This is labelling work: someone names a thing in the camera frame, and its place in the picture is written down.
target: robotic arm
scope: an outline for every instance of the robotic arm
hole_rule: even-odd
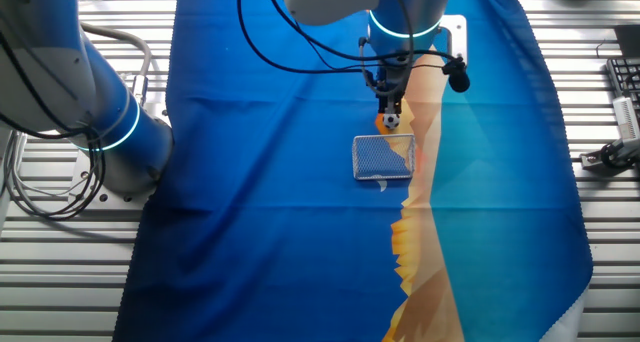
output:
[[[455,25],[450,31],[466,30],[464,17],[453,19],[444,16],[448,0],[284,0],[289,13],[298,22],[307,25],[326,25],[361,10],[369,11],[368,40],[361,41],[371,47],[378,56],[393,55],[380,60],[374,79],[365,79],[379,100],[379,113],[384,113],[385,125],[393,129],[398,125],[401,101],[404,97],[409,73],[419,57],[419,51],[429,50],[445,25]],[[457,92],[466,91],[469,78],[466,74],[466,31],[454,43],[450,37],[453,58],[443,72],[450,75],[449,83]]]
[[[0,42],[5,125],[31,135],[91,129],[104,151],[105,187],[124,195],[153,188],[171,129],[142,109],[89,42],[78,0],[0,0]],[[87,155],[96,152],[88,139],[70,137]]]

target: blue tablecloth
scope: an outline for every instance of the blue tablecloth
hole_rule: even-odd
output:
[[[381,192],[352,177],[354,136],[379,133],[377,101],[359,74],[260,61],[235,1],[178,0],[167,90],[175,149],[144,211],[114,340],[420,341],[438,306],[428,321],[393,322],[421,287],[396,271],[411,264],[393,242],[409,181]],[[270,58],[323,68],[269,0],[244,9]],[[446,272],[430,281],[453,292],[457,311],[442,313],[459,316],[446,323],[465,341],[538,341],[592,273],[560,106],[517,0],[451,0],[447,13],[468,20],[472,87],[442,96],[420,208],[433,215]],[[307,30],[357,54],[367,18]]]

